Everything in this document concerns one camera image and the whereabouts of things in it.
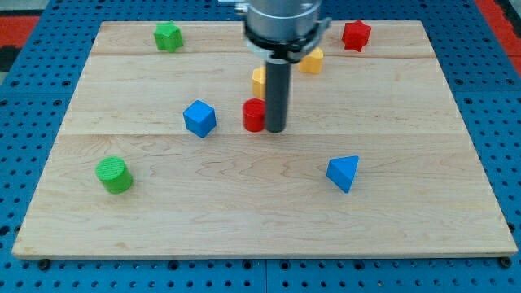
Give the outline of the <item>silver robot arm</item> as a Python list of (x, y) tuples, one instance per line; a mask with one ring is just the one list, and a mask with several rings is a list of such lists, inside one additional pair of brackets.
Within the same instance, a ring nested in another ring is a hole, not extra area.
[(243, 21), (247, 48), (267, 63), (299, 63), (320, 43), (331, 18), (321, 0), (219, 0)]

